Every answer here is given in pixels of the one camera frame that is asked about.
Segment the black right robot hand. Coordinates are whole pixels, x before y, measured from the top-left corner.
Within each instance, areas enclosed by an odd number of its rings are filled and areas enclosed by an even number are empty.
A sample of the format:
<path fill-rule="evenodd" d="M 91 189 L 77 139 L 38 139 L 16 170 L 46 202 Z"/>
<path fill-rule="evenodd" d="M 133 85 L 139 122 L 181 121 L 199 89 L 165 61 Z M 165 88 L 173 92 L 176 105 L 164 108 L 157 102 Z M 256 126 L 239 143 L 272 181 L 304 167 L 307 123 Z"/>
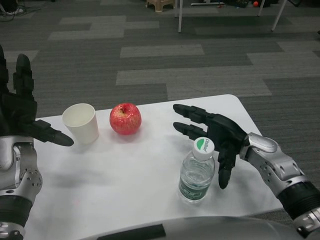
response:
<path fill-rule="evenodd" d="M 173 123 L 175 130 L 191 140 L 206 137 L 213 141 L 215 150 L 218 152 L 218 183 L 221 189 L 225 189 L 247 133 L 233 120 L 221 114 L 209 113 L 197 106 L 174 104 L 173 110 L 192 122 L 207 126 L 207 131 L 204 131 L 196 125 Z"/>

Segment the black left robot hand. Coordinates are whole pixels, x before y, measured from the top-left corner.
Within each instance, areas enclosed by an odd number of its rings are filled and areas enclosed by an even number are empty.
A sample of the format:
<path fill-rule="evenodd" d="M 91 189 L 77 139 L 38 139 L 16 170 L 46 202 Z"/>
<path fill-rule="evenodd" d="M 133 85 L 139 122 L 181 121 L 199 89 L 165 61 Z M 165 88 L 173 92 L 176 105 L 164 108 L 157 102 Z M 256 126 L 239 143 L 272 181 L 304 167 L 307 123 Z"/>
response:
<path fill-rule="evenodd" d="M 34 79 L 31 63 L 25 54 L 19 54 L 13 73 L 13 88 L 8 89 L 9 71 L 4 51 L 0 49 L 0 135 L 24 136 L 37 139 L 43 143 L 51 142 L 70 147 L 72 138 L 43 120 L 36 120 L 38 103 L 33 96 Z"/>

